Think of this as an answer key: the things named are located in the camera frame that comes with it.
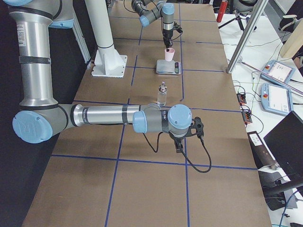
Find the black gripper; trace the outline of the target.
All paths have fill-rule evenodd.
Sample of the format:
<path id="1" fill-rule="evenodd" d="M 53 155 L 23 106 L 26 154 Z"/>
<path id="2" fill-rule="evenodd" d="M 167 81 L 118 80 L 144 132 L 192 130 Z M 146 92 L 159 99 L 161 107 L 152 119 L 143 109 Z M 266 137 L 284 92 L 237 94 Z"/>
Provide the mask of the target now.
<path id="1" fill-rule="evenodd" d="M 182 141 L 186 137 L 192 137 L 192 136 L 197 136 L 202 144 L 204 144 L 204 125 L 201 121 L 200 117 L 195 117 L 192 119 L 191 125 L 189 126 L 187 132 L 185 133 L 184 136 L 182 137 L 175 137 L 173 136 L 175 148 L 177 153 L 182 153 L 183 150 L 183 144 Z"/>
<path id="2" fill-rule="evenodd" d="M 175 30 L 179 33 L 179 36 L 182 35 L 182 27 L 176 22 L 169 24 L 162 22 L 162 36 L 164 44 L 166 45 L 166 52 L 169 52 L 171 45 L 173 45 L 172 41 L 174 39 L 172 37 Z"/>

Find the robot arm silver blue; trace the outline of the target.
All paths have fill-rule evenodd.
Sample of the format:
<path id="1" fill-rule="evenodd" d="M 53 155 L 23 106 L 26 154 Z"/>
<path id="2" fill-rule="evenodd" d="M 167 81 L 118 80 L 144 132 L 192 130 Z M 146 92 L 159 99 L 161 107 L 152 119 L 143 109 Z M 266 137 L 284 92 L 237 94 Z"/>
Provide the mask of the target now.
<path id="1" fill-rule="evenodd" d="M 71 127 L 83 125 L 128 125 L 137 133 L 167 133 L 174 140 L 177 153 L 183 151 L 182 140 L 197 136 L 204 147 L 203 124 L 199 117 L 192 117 L 191 110 L 182 104 L 170 109 L 160 104 L 82 106 L 59 104 L 53 97 L 49 27 L 72 28 L 74 24 L 72 0 L 3 0 L 9 15 L 17 24 L 19 63 L 21 65 L 24 99 L 12 120 L 13 130 L 28 143 L 40 143 Z M 94 76 L 124 76 L 127 56 L 120 55 L 114 47 L 105 0 L 85 0 L 94 36 L 97 54 Z M 170 53 L 172 34 L 181 28 L 174 22 L 174 5 L 152 0 L 132 0 L 131 7 L 140 17 L 143 27 L 162 19 L 162 34 Z"/>
<path id="2" fill-rule="evenodd" d="M 180 35 L 183 30 L 174 20 L 175 6 L 173 3 L 159 1 L 155 3 L 152 0 L 133 0 L 132 9 L 140 17 L 139 20 L 143 27 L 149 26 L 152 22 L 161 18 L 162 36 L 166 50 L 173 46 L 173 32 L 176 30 Z"/>

